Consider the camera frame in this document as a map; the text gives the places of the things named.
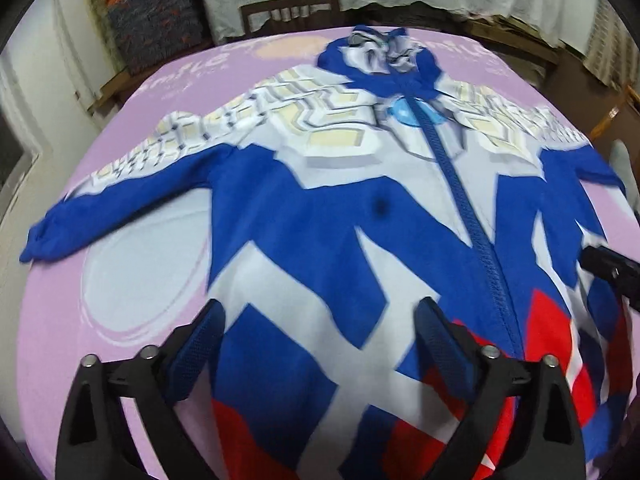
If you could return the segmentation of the grey cushion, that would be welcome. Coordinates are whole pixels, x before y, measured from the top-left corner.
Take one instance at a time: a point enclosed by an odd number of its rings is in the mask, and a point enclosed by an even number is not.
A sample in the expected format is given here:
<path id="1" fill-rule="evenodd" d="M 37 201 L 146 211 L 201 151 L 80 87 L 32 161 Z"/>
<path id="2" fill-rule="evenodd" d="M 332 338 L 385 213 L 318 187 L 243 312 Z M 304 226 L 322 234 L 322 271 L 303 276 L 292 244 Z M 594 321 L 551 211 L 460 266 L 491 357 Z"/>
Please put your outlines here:
<path id="1" fill-rule="evenodd" d="M 611 146 L 610 157 L 608 158 L 610 166 L 622 180 L 625 187 L 625 195 L 627 202 L 634 212 L 639 212 L 640 194 L 639 188 L 632 170 L 631 159 L 625 143 L 616 139 Z"/>

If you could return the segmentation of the checked curtain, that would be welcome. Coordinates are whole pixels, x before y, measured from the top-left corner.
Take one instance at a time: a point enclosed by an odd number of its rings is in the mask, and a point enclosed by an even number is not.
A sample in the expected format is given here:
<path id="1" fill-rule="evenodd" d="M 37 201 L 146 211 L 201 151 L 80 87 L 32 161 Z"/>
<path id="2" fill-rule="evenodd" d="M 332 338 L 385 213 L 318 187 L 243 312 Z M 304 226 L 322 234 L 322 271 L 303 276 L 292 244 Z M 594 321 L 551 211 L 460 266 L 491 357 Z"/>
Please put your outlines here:
<path id="1" fill-rule="evenodd" d="M 598 0 L 582 64 L 607 87 L 638 84 L 639 49 L 608 0 Z"/>

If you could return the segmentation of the dark wooden chair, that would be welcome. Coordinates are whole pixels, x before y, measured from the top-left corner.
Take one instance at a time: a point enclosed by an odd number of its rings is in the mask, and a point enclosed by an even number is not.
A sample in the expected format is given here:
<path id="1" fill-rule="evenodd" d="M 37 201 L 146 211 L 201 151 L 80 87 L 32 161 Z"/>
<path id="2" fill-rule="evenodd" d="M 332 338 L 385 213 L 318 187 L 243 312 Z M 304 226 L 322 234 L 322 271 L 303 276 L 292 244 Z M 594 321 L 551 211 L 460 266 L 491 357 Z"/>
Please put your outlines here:
<path id="1" fill-rule="evenodd" d="M 266 0 L 240 7 L 246 39 L 341 27 L 340 0 Z"/>

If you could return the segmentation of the wooden bed frame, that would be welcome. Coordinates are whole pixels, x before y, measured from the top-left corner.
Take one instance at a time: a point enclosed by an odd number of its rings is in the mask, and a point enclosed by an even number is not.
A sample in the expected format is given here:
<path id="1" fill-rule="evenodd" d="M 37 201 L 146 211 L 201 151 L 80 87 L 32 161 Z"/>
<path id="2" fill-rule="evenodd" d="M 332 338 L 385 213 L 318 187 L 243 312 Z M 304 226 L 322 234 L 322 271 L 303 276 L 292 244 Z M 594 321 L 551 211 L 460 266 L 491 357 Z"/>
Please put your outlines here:
<path id="1" fill-rule="evenodd" d="M 464 18 L 452 14 L 454 31 L 467 36 L 488 50 L 520 58 L 540 66 L 559 64 L 562 47 L 553 47 L 536 29 L 517 18 L 496 15 L 489 18 Z"/>

